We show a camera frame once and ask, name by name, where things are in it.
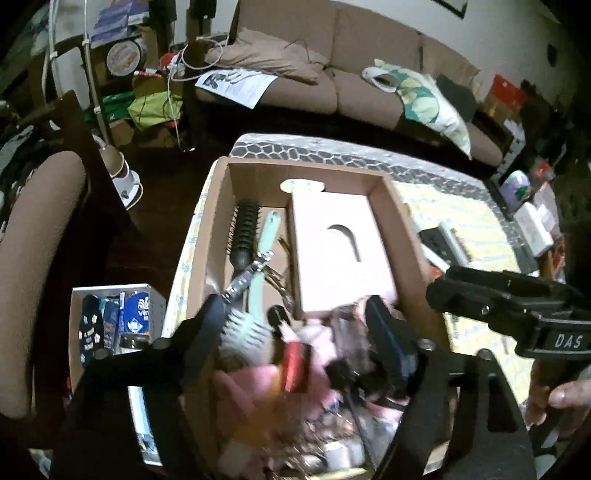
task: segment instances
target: cardboard box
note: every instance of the cardboard box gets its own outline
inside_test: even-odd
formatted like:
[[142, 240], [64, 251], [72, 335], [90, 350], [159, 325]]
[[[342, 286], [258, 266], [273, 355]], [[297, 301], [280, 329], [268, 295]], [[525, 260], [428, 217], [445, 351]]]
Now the cardboard box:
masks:
[[517, 124], [521, 123], [519, 113], [503, 103], [492, 93], [486, 95], [486, 98], [482, 102], [482, 109], [499, 125], [504, 125], [507, 119], [513, 120]]
[[[242, 199], [257, 200], [264, 207], [261, 219], [271, 208], [278, 210], [285, 219], [290, 195], [282, 192], [279, 185], [288, 179], [321, 181], [326, 185], [327, 192], [368, 197], [396, 283], [397, 307], [419, 336], [428, 337], [436, 341], [440, 348], [449, 350], [443, 316], [434, 312], [425, 298], [427, 284], [431, 281], [431, 268], [390, 176], [357, 168], [283, 160], [221, 158], [213, 173], [197, 236], [187, 317], [194, 316], [209, 294], [220, 292], [230, 281], [232, 268], [227, 247], [236, 203]], [[289, 231], [285, 223], [280, 235]], [[271, 262], [273, 268], [282, 272], [290, 263], [293, 264], [285, 252], [275, 249]], [[281, 304], [279, 294], [268, 285], [265, 288], [265, 308]], [[213, 369], [211, 356], [200, 378], [185, 390], [183, 404], [201, 454], [216, 471], [219, 444], [215, 435], [215, 404], [210, 388]]]
[[166, 312], [166, 300], [147, 283], [131, 285], [109, 285], [104, 287], [82, 287], [72, 289], [72, 300], [70, 302], [70, 341], [68, 347], [70, 359], [70, 380], [72, 382], [72, 391], [76, 390], [78, 382], [82, 378], [84, 369], [80, 363], [80, 345], [78, 340], [78, 331], [80, 327], [80, 318], [82, 316], [82, 300], [87, 295], [96, 297], [118, 296], [122, 291], [136, 291], [148, 293], [150, 299], [149, 317], [150, 317], [150, 342], [159, 338], [162, 334], [164, 324], [164, 314]]

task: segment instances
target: open cardboard box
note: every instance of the open cardboard box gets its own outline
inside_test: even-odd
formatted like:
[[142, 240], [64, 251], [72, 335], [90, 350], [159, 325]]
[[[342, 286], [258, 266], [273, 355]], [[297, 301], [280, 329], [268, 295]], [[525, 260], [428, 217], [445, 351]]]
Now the open cardboard box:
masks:
[[[228, 236], [235, 205], [240, 200], [256, 200], [263, 207], [259, 227], [266, 212], [276, 209], [286, 220], [282, 223], [280, 235], [285, 236], [289, 231], [286, 211], [290, 195], [280, 190], [280, 184], [288, 179], [321, 181], [327, 192], [368, 197], [396, 283], [399, 298], [396, 307], [419, 336], [430, 338], [439, 348], [449, 350], [443, 316], [434, 312], [425, 299], [431, 268], [423, 257], [418, 236], [391, 178], [386, 174], [349, 167], [249, 158], [218, 160], [197, 236], [187, 317], [193, 317], [210, 293], [220, 292], [230, 281]], [[279, 272], [285, 271], [290, 266], [285, 252], [278, 244], [275, 244], [274, 252], [270, 265]], [[265, 309], [281, 304], [279, 294], [269, 285], [265, 288]], [[220, 444], [215, 433], [215, 403], [210, 387], [213, 369], [211, 356], [200, 379], [186, 389], [183, 403], [197, 445], [208, 465], [216, 471]]]

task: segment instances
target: crumpled blanket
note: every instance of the crumpled blanket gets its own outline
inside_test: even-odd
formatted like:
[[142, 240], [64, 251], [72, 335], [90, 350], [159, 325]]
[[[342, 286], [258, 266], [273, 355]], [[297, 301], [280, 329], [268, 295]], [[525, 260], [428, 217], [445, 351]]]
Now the crumpled blanket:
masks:
[[236, 41], [220, 50], [212, 48], [205, 61], [216, 67], [236, 67], [271, 73], [317, 85], [328, 59], [310, 50], [303, 40], [287, 42], [242, 27]]

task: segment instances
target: hairbrush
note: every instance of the hairbrush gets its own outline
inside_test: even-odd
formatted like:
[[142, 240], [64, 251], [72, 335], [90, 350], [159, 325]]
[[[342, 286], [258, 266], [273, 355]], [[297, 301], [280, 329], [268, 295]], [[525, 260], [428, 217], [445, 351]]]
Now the hairbrush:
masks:
[[[232, 278], [236, 278], [254, 260], [256, 226], [259, 205], [250, 200], [242, 200], [236, 207], [228, 242], [228, 255], [234, 267]], [[242, 295], [232, 303], [234, 309], [242, 310]]]
[[[279, 213], [270, 211], [261, 230], [260, 251], [271, 250], [280, 225]], [[257, 273], [248, 289], [248, 312], [230, 309], [219, 347], [220, 357], [228, 370], [263, 365], [268, 350], [272, 349], [273, 327], [265, 318], [262, 304], [264, 284], [265, 274]]]

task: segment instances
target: finger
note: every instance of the finger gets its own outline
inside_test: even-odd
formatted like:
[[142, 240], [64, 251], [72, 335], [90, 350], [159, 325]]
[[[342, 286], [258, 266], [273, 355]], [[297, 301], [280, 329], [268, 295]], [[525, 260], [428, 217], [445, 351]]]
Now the finger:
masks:
[[566, 410], [560, 419], [560, 438], [570, 438], [583, 424], [588, 413], [588, 407]]
[[546, 385], [532, 385], [530, 386], [530, 396], [527, 400], [528, 406], [535, 404], [541, 409], [545, 410], [548, 406], [548, 397], [550, 396], [550, 387]]
[[591, 406], [591, 380], [578, 380], [555, 388], [548, 403], [554, 408]]
[[525, 411], [525, 424], [526, 425], [542, 425], [546, 419], [546, 410], [540, 408], [538, 405], [528, 405]]

